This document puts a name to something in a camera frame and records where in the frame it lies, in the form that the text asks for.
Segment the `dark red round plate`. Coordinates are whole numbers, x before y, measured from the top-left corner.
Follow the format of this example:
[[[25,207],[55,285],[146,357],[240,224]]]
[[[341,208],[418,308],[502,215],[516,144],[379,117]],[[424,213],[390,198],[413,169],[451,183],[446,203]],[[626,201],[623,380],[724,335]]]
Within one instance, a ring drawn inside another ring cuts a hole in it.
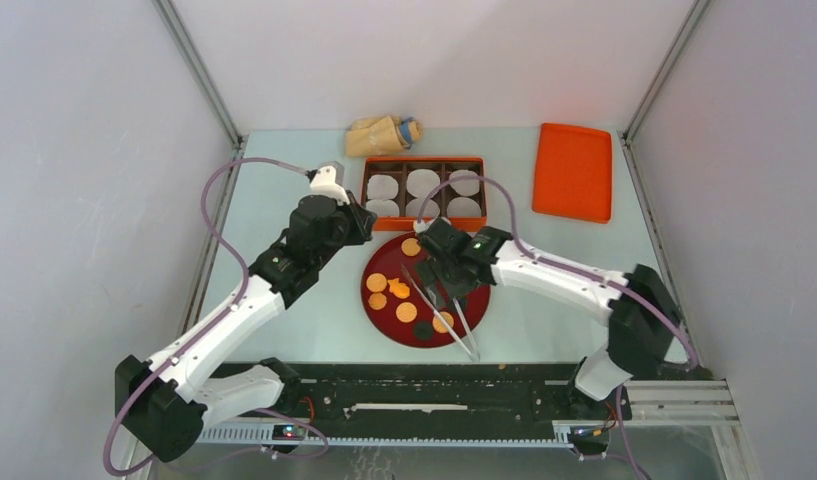
[[[490,288],[482,286],[466,295],[466,297],[461,298],[459,308],[452,305],[440,308],[430,307],[418,292],[420,280],[415,271],[415,264],[425,259],[426,252],[422,249],[418,256],[406,257],[400,250],[402,241],[412,237],[416,238],[412,233],[405,233],[387,240],[368,260],[360,282],[363,309],[371,324],[379,332],[403,346],[431,349],[459,343],[465,340],[470,332],[475,331],[481,323],[490,304]],[[396,278],[409,285],[411,287],[410,297],[398,299],[388,291],[387,287],[381,292],[387,297],[386,307],[380,311],[371,310],[367,305],[367,299],[372,292],[366,288],[365,280],[372,273],[381,273],[388,280]],[[405,324],[397,320],[395,309],[402,302],[412,302],[417,307],[418,316],[415,321]],[[428,342],[416,341],[412,335],[414,325],[418,322],[432,324],[433,317],[443,311],[449,312],[454,318],[454,326],[450,333],[440,334],[435,332],[434,337]]]

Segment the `orange cookie box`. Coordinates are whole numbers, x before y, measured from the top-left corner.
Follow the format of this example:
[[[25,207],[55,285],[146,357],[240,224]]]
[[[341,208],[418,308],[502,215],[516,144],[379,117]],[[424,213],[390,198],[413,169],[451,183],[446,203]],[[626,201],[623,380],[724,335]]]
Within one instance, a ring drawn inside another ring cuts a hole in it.
[[[475,232],[487,222],[480,157],[372,157],[365,161],[361,204],[374,212],[374,229],[407,232],[417,219],[441,217]]]

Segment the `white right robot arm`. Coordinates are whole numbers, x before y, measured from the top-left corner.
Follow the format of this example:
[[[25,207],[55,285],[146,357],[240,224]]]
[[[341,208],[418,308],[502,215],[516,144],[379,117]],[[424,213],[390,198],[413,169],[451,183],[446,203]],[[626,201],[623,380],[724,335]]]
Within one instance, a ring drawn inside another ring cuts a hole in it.
[[[435,308],[456,306],[481,287],[511,287],[579,308],[606,328],[606,341],[583,360],[565,392],[577,417],[594,416],[626,381],[657,374],[673,344],[689,345],[675,301],[648,266],[630,273],[590,267],[505,230],[469,234],[443,219],[418,220],[414,232],[426,253],[415,271]]]

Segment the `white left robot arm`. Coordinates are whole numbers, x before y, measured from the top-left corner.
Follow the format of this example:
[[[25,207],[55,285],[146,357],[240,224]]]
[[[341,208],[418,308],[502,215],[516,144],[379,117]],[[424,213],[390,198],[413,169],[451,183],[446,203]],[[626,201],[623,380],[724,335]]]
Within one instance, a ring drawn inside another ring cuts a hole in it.
[[[287,228],[242,266],[241,281],[200,323],[149,358],[129,355],[117,365],[116,416],[106,441],[125,428],[149,450],[150,461],[171,462],[216,423],[261,408],[281,417],[295,412],[300,390],[280,362],[225,379],[213,374],[313,287],[341,249],[369,242],[376,219],[349,192],[300,199]]]

